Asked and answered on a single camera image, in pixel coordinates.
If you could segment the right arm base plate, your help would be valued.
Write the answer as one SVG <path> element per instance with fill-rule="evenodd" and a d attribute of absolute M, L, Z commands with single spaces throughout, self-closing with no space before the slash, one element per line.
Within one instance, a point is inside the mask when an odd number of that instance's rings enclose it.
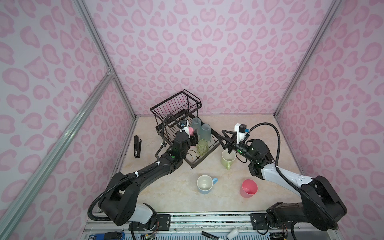
<path fill-rule="evenodd" d="M 253 230 L 264 233 L 266 230 L 290 230 L 291 222 L 268 224 L 266 213 L 251 213 L 251 224 Z"/>

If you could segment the light green mug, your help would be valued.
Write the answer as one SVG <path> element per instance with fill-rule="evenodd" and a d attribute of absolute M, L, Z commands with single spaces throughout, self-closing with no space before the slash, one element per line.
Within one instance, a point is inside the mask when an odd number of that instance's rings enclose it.
<path fill-rule="evenodd" d="M 235 159 L 235 152 L 232 151 L 231 153 L 229 153 L 227 150 L 224 150 L 222 152 L 221 164 L 225 169 L 229 171 L 231 169 L 231 165 L 235 162 Z"/>

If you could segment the teal frosted tumbler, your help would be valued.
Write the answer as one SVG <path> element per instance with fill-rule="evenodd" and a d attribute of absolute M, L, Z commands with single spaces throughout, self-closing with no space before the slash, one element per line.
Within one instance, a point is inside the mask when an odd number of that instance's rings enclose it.
<path fill-rule="evenodd" d="M 202 122 L 201 122 L 200 118 L 197 118 L 197 117 L 193 118 L 191 121 L 191 127 L 193 128 L 194 133 L 199 133 L 199 131 L 202 128 Z"/>
<path fill-rule="evenodd" d="M 211 126 L 209 124 L 202 124 L 200 137 L 202 140 L 207 141 L 208 143 L 211 141 Z"/>

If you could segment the blue mug white inside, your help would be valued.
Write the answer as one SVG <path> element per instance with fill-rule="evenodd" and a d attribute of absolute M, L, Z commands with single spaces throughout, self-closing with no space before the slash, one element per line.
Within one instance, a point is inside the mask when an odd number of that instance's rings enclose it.
<path fill-rule="evenodd" d="M 218 182 L 217 178 L 211 178 L 208 175 L 202 175 L 197 179 L 197 187 L 201 194 L 208 194 L 213 186 Z"/>

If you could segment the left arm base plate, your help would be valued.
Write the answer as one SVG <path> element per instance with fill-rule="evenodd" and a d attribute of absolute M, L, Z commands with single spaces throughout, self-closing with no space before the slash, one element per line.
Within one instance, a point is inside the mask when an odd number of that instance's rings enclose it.
<path fill-rule="evenodd" d="M 153 232 L 153 231 L 169 231 L 171 224 L 171 215 L 158 214 L 151 217 L 146 224 L 132 222 L 129 225 L 129 231 L 134 232 Z"/>

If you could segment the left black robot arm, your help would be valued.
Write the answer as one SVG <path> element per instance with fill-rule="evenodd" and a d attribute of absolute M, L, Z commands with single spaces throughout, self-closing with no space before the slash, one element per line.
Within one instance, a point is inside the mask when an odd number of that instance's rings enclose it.
<path fill-rule="evenodd" d="M 178 128 L 175 138 L 166 151 L 165 128 L 174 122 Z M 157 222 L 157 212 L 148 204 L 138 204 L 139 194 L 156 180 L 175 172 L 191 147 L 188 120 L 166 116 L 161 129 L 163 142 L 155 153 L 156 161 L 130 174 L 116 173 L 107 188 L 96 197 L 88 208 L 88 218 L 96 222 L 112 221 L 116 226 L 137 223 L 151 230 Z"/>

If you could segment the green transparent cup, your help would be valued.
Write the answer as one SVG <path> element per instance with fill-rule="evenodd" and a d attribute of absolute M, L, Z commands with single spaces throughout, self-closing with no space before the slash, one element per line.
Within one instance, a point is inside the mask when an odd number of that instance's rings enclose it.
<path fill-rule="evenodd" d="M 197 153 L 200 156 L 205 155 L 209 151 L 208 142 L 204 139 L 199 140 L 197 144 Z"/>

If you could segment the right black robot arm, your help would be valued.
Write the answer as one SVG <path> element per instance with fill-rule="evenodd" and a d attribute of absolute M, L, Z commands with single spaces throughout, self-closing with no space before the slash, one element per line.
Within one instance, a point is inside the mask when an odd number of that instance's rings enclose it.
<path fill-rule="evenodd" d="M 251 132 L 264 123 L 250 129 L 244 124 L 236 124 L 234 131 L 223 130 L 217 138 L 224 150 L 239 154 L 249 162 L 248 169 L 253 177 L 275 183 L 300 196 L 299 203 L 277 202 L 269 207 L 265 216 L 267 226 L 275 229 L 284 223 L 309 223 L 324 232 L 338 230 L 338 221 L 348 211 L 336 190 L 325 177 L 303 176 L 280 168 L 281 136 L 275 125 L 266 125 L 277 134 L 275 157 L 263 140 L 250 139 Z"/>

